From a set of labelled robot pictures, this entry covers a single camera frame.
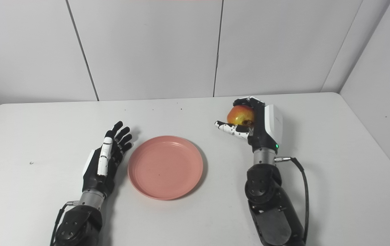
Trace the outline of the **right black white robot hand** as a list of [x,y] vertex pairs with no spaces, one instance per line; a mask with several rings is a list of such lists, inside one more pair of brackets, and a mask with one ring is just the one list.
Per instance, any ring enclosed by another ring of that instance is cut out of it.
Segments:
[[233,107],[239,107],[240,110],[245,107],[247,111],[252,111],[254,120],[251,124],[216,121],[215,127],[247,140],[253,150],[268,148],[278,153],[283,135],[283,116],[278,107],[274,104],[268,105],[254,96],[234,100]]

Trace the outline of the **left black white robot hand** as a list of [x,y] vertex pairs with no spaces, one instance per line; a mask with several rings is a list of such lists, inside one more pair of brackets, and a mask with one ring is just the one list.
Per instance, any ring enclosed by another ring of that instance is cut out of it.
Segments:
[[112,194],[115,176],[124,155],[132,148],[130,128],[122,121],[107,131],[101,146],[90,152],[83,171],[82,191],[97,190],[104,197]]

